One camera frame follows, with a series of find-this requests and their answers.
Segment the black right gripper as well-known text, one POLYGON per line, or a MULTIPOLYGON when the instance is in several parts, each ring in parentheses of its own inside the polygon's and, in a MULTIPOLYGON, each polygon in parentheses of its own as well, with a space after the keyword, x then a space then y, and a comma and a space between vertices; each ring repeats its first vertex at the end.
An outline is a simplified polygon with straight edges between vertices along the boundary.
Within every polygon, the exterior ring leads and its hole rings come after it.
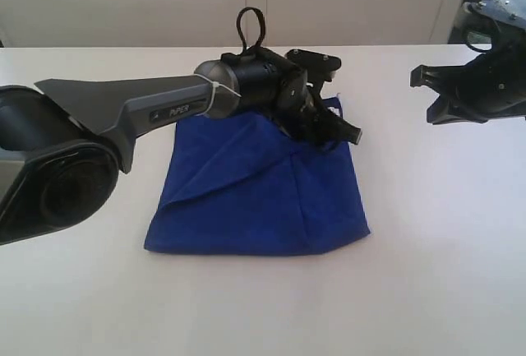
POLYGON ((464 65, 420 65, 410 73, 410 86, 439 94, 427 109, 426 120, 432 125, 523 118, 525 45, 508 44, 464 65))

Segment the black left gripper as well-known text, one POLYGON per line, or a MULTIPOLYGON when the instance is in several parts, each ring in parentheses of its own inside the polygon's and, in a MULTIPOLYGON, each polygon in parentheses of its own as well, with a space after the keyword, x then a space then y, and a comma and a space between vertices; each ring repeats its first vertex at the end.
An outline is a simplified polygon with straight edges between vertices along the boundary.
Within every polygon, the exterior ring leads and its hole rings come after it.
POLYGON ((349 142, 357 146, 362 138, 361 128, 313 98, 306 72, 293 72, 284 78, 265 116, 289 138, 311 145, 349 142))

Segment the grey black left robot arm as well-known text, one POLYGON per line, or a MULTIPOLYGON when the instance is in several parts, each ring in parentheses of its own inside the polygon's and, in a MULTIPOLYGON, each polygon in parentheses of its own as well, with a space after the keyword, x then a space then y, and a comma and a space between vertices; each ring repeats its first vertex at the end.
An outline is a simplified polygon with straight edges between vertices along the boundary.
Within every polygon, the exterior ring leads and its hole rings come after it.
POLYGON ((1 89, 1 241, 90 218, 128 173, 136 140, 184 118, 258 113, 315 146, 350 142, 358 127, 327 109, 321 88, 337 57, 261 46, 224 53, 187 76, 119 81, 47 79, 1 89))

